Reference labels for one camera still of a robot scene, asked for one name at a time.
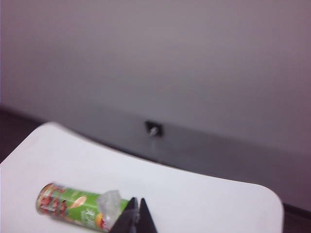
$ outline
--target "pringles can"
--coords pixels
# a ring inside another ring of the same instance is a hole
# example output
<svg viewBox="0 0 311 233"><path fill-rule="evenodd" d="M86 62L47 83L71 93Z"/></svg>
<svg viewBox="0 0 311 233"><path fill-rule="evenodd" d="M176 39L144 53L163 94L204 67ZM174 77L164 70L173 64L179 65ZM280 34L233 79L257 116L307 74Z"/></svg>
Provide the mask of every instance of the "pringles can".
<svg viewBox="0 0 311 233"><path fill-rule="evenodd" d="M39 193L36 209L41 214L108 232L127 203L117 190L101 195L50 183Z"/></svg>

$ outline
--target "can label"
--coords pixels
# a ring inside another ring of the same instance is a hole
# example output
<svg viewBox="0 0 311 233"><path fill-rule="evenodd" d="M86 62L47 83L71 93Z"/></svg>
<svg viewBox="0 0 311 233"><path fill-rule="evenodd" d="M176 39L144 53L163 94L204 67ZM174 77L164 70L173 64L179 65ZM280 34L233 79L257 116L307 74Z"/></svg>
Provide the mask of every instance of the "can label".
<svg viewBox="0 0 311 233"><path fill-rule="evenodd" d="M41 190L36 208L42 214L108 232L110 229L105 222L104 213L100 212L96 202L99 196L100 194L51 183ZM127 203L127 200L121 200L121 211Z"/></svg>

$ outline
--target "dark floor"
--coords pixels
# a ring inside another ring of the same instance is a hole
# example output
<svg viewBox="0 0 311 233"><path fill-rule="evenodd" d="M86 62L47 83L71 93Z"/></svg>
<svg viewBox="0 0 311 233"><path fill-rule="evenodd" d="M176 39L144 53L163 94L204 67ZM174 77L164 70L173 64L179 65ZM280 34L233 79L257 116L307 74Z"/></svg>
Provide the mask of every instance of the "dark floor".
<svg viewBox="0 0 311 233"><path fill-rule="evenodd" d="M0 162L42 123L0 108ZM311 233L311 213L285 205L284 233Z"/></svg>

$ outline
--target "gray wall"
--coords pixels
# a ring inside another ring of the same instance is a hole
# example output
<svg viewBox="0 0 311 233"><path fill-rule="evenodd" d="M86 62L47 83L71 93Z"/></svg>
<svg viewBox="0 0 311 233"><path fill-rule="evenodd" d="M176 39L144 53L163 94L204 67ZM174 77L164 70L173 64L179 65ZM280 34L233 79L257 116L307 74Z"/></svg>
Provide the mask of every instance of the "gray wall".
<svg viewBox="0 0 311 233"><path fill-rule="evenodd" d="M311 210L310 12L309 0L2 0L1 102ZM145 134L149 118L163 139Z"/></svg>

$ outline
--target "white tabletop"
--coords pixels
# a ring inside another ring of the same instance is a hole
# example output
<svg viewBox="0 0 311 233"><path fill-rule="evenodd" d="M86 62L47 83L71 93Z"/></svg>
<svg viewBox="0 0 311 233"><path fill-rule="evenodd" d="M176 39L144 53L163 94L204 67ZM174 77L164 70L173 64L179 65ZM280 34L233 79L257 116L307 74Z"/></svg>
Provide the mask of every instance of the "white tabletop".
<svg viewBox="0 0 311 233"><path fill-rule="evenodd" d="M35 200L57 182L145 197L159 233L281 233L283 206L260 185L151 163L91 142L56 123L34 130L0 165L1 232L87 233L39 215Z"/></svg>

